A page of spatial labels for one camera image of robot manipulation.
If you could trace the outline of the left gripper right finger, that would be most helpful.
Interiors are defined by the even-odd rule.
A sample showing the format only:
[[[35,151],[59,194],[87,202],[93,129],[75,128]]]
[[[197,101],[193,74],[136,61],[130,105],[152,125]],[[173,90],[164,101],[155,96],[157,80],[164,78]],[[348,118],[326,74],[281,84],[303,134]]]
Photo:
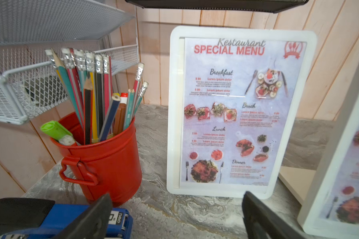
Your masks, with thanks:
[[[249,239],[304,238],[251,192],[245,192],[241,206]]]

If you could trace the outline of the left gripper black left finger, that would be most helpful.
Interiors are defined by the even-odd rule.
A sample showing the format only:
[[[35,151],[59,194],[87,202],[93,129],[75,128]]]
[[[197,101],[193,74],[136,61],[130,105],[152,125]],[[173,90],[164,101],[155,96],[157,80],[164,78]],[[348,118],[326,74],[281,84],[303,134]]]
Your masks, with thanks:
[[[112,211],[109,194],[104,194],[53,239],[104,239]]]

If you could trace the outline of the pink new menu sheet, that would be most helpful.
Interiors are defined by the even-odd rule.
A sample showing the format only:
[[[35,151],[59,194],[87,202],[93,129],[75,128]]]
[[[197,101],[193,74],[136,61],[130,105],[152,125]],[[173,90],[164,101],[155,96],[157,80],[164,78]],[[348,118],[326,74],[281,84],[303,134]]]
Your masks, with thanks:
[[[359,126],[319,218],[359,225]]]
[[[185,39],[182,184],[268,186],[305,48]]]

